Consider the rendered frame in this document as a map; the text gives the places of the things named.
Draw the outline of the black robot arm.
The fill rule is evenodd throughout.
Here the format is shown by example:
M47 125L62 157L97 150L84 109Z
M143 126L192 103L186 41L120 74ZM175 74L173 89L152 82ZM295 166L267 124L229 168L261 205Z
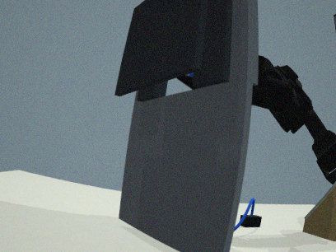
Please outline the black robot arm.
M259 56L258 85L253 87L253 103L266 101L267 89L263 87L264 72L271 81L271 94L264 107L268 109L285 132L296 133L303 126L308 128L314 139L312 150L317 165L324 177L334 184L336 181L336 134L328 131L315 113L310 97L302 89L297 74L288 66L273 66L269 59ZM335 169L335 170L334 170ZM332 172L331 172L332 171ZM331 172L331 173L329 173Z

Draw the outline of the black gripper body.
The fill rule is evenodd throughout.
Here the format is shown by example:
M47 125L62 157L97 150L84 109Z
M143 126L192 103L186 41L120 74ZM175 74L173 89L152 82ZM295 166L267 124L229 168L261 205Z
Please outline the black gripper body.
M266 105L266 103L268 102L269 96L271 94L271 81L270 81L270 78L267 76L266 72L264 72L263 87L267 89L266 101L264 103L253 103L252 102L252 105L258 106L258 107L264 107L264 105Z

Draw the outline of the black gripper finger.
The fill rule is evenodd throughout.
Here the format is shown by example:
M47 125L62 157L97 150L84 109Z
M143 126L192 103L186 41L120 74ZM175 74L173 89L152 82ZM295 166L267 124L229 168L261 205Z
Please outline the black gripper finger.
M192 90L198 89L198 88L192 87L192 80L193 80L192 77L183 75L181 77L177 77L177 79L183 82L186 86L190 87Z

